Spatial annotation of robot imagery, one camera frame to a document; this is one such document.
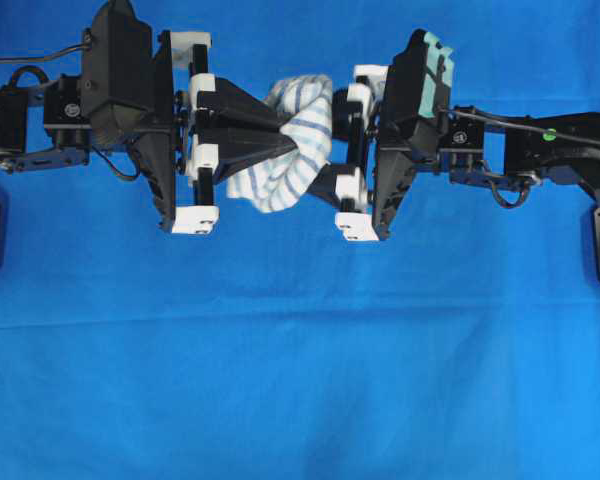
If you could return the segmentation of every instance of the green led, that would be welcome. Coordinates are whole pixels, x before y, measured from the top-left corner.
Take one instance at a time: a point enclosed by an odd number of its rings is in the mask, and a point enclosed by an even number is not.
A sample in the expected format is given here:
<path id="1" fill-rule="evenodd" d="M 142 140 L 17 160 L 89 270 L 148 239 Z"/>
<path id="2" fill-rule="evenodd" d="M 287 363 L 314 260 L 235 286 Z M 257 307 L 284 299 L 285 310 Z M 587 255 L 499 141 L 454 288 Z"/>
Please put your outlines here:
<path id="1" fill-rule="evenodd" d="M 556 132 L 556 133 L 557 133 L 557 131 L 556 131 L 556 129 L 555 129 L 555 128 L 550 128 L 550 129 L 549 129 L 549 131 L 550 131 L 550 132 Z M 558 137 L 556 137 L 555 135 L 551 135 L 550 133 L 545 133 L 545 134 L 542 136 L 542 138 L 544 138 L 544 141 L 545 141 L 545 142 L 553 142 L 553 141 L 554 141 L 556 138 L 558 138 Z"/>

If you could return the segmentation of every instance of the towel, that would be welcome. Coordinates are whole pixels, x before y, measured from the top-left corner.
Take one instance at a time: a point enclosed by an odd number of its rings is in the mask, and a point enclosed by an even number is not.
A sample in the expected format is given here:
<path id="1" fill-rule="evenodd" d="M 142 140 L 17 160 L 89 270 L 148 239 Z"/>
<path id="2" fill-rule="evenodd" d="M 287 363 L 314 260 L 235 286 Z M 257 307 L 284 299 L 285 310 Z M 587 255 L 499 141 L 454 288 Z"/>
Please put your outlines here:
<path id="1" fill-rule="evenodd" d="M 263 213 L 285 210 L 298 203 L 329 163 L 332 96 L 332 82 L 326 75 L 304 75 L 277 82 L 264 103 L 292 115 L 280 132 L 298 148 L 230 177 L 229 198 L 250 200 Z"/>

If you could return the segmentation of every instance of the blue tablecloth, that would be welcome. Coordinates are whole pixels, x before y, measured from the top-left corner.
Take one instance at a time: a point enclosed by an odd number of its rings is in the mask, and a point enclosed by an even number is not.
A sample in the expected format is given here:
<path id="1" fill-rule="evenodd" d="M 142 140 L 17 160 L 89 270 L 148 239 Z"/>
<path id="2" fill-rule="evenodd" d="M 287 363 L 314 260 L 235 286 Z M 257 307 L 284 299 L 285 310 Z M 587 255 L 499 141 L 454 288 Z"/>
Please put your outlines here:
<path id="1" fill-rule="evenodd" d="M 99 4 L 0 0 L 0 56 L 77 43 Z M 213 32 L 213 71 L 260 97 L 305 73 L 345 86 L 424 27 L 456 48 L 454 103 L 600 111 L 600 1 L 135 5 L 155 33 Z M 502 143 L 487 150 L 501 166 Z M 265 216 L 219 195 L 211 238 L 167 236 L 146 182 L 95 157 L 0 173 L 0 191 L 0 480 L 600 480 L 600 285 L 576 187 L 505 212 L 421 176 L 380 245 L 343 242 L 309 197 Z"/>

